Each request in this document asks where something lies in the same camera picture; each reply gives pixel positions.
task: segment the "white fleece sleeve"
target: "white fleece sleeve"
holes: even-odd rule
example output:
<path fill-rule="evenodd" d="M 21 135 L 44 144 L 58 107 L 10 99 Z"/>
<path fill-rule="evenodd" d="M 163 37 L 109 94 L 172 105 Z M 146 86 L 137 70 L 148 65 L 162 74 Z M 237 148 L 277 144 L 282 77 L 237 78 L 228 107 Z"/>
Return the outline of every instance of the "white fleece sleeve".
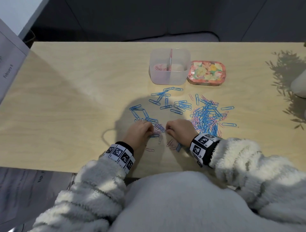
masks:
<path fill-rule="evenodd" d="M 31 232 L 108 231 L 122 211 L 125 172 L 103 156 L 89 161 L 70 190 L 61 191 L 54 207 L 42 213 Z"/>
<path fill-rule="evenodd" d="M 306 223 L 306 173 L 286 158 L 266 157 L 257 143 L 230 138 L 220 141 L 209 166 L 262 217 Z"/>

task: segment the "white pot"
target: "white pot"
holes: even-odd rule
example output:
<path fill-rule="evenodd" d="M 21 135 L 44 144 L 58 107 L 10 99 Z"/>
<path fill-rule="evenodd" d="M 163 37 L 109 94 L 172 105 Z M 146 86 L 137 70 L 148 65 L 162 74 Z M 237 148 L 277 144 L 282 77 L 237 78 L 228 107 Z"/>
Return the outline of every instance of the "white pot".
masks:
<path fill-rule="evenodd" d="M 306 70 L 291 83 L 291 90 L 295 95 L 306 98 Z"/>

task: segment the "table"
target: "table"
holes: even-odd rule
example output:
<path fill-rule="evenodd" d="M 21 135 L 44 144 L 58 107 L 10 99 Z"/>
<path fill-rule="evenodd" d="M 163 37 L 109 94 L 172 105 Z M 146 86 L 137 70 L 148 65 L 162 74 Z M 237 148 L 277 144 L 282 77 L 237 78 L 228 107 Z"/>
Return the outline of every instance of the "table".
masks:
<path fill-rule="evenodd" d="M 148 74 L 150 52 L 161 47 L 187 48 L 192 60 L 220 61 L 227 72 L 217 87 L 186 81 L 169 103 L 192 102 L 188 95 L 198 93 L 234 106 L 225 122 L 237 127 L 221 128 L 223 138 L 255 140 L 265 155 L 283 155 L 306 171 L 306 102 L 287 91 L 306 69 L 303 43 L 35 42 L 0 107 L 0 166 L 77 172 L 122 138 L 137 104 L 163 125 L 190 119 L 190 111 L 180 116 L 148 101 L 169 87 Z M 155 151 L 145 151 L 129 175 L 200 170 L 183 151 L 166 147 L 170 139 L 150 139 Z"/>

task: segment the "person's left hand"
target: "person's left hand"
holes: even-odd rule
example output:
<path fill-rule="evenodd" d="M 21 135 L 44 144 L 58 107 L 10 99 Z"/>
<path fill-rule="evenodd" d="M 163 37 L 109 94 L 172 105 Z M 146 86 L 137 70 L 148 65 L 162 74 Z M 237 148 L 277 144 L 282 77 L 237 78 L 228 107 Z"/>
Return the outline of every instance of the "person's left hand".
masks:
<path fill-rule="evenodd" d="M 152 135 L 154 127 L 148 121 L 139 120 L 130 126 L 122 142 L 130 145 L 133 150 L 137 150 L 140 146 L 146 145 L 148 137 Z"/>

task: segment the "white fleece jacket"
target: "white fleece jacket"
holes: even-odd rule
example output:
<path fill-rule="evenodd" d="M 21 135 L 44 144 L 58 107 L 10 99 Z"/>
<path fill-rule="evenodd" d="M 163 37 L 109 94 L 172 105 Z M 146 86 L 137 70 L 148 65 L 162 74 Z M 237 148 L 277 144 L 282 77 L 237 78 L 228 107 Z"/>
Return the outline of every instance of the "white fleece jacket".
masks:
<path fill-rule="evenodd" d="M 210 166 L 237 189 L 221 189 L 199 172 L 149 176 L 126 189 L 113 160 L 90 161 L 31 231 L 306 231 L 306 173 L 287 159 L 230 138 L 217 145 Z"/>

